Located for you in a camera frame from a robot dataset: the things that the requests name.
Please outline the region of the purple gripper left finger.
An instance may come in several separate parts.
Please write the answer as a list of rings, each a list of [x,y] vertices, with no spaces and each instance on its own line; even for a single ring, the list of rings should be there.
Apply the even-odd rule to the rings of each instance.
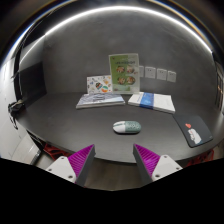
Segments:
[[[89,169],[95,156],[95,145],[87,146],[69,157],[60,156],[47,171],[81,187],[85,185]]]

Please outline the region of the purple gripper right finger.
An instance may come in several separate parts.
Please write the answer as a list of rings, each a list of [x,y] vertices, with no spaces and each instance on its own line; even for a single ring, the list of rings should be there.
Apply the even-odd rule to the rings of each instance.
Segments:
[[[137,144],[133,145],[133,155],[144,185],[157,181],[182,169],[182,167],[170,156],[158,155]]]

